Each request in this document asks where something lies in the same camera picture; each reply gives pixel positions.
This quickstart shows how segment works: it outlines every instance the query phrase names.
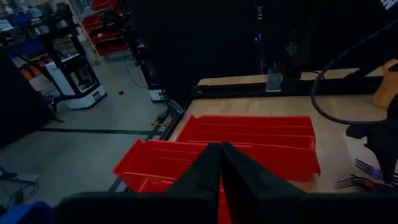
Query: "red tray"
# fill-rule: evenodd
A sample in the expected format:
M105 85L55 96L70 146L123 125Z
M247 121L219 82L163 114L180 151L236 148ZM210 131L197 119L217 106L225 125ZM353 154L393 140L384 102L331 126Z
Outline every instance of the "red tray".
M320 174L315 133L308 116L191 116L178 142L230 142L285 180L312 181Z
M182 176L207 144L137 140L113 172L135 192L164 192ZM251 146L237 146L240 150ZM231 223L220 188L219 223Z

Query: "fork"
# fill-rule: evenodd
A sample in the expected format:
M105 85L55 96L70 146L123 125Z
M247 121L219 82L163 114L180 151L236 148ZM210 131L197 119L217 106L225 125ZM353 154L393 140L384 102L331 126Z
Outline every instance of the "fork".
M343 189L346 187L356 187L362 192L398 192L398 186L396 185L385 185L375 183L365 177L358 177L357 175L351 174L351 177L345 180L338 181L335 184L335 189Z
M358 169L360 169L361 171L371 175L372 177L382 180L382 174L381 171L379 169L374 168L373 166L370 166L369 164L359 160L359 159L355 159L355 167L357 167ZM395 183L398 183L398 174L394 174L394 178L392 180Z

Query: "gray floor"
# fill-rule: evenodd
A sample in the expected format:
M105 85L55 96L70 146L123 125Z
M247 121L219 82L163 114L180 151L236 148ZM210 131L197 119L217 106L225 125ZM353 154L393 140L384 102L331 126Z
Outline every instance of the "gray floor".
M49 128L128 129L150 131L150 121L165 111L163 103L153 103L145 88L133 84L123 58L107 60L113 79L102 65L94 68L108 96L89 110L69 110L59 106L64 123L51 123ZM132 78L142 83L132 61L127 61ZM112 169L137 139L147 136L125 134L82 134L35 132L0 149L0 164L7 170L39 174L40 189L27 201L42 200L55 205L67 195L108 190L116 176ZM2 183L9 192L16 184ZM8 196L0 190L0 204Z

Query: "blue cloth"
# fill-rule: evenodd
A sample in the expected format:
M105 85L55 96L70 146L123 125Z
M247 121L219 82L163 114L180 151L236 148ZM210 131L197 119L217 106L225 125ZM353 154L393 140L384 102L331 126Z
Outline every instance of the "blue cloth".
M0 224L53 224L53 210L45 202L15 205L0 218Z

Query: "wooden tabletop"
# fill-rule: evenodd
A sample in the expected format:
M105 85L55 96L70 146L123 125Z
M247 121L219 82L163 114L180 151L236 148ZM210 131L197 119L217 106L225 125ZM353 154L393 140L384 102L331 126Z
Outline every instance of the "wooden tabletop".
M352 72L353 70L330 71L327 73L326 78L343 77L350 71ZM372 72L372 75L382 75L382 72L381 70L375 70ZM304 79L314 79L316 74L306 73L303 74L303 77ZM206 79L201 80L199 85L261 83L265 81L266 75L257 75ZM317 97L317 101L327 113L338 118L355 121L373 121L386 118L386 111L373 105L372 95L319 96ZM313 108L309 96L194 100L175 129L170 138L171 141L176 139L187 119L192 114L195 116L205 114L310 116L317 138L317 156L322 172L320 177L314 176L312 183L291 182L307 192L354 191L354 189L334 189L336 181L346 179L350 174L363 174L354 168L354 158L361 159L374 167L378 167L376 157L369 149L363 146L365 141L346 137L345 131L347 127L333 123L319 115Z

